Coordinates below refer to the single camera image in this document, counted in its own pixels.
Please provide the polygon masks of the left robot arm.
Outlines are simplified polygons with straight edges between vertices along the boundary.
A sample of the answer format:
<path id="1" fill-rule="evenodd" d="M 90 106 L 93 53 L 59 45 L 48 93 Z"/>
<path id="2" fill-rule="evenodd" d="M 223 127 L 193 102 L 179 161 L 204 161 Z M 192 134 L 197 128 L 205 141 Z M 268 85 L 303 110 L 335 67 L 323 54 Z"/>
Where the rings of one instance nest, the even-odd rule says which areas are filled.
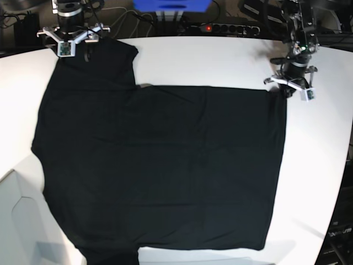
<path id="1" fill-rule="evenodd" d="M 278 84 L 285 98 L 298 92 L 303 101 L 309 102 L 315 98 L 312 82 L 317 72 L 309 62 L 319 48 L 313 8 L 308 1 L 283 1 L 281 13 L 287 29 L 282 42 L 288 52 L 284 57 L 270 59 L 271 64 L 280 68 L 264 83 Z"/>

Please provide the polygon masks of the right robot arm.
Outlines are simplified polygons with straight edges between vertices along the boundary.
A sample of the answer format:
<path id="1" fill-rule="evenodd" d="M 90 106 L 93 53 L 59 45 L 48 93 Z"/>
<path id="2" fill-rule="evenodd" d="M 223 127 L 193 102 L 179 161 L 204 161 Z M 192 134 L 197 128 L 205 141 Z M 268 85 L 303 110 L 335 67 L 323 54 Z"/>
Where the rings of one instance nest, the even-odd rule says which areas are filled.
<path id="1" fill-rule="evenodd" d="M 44 45 L 59 58 L 75 57 L 80 43 L 96 44 L 110 32 L 98 19 L 104 1 L 53 1 L 56 26 L 45 26 L 37 32 Z"/>

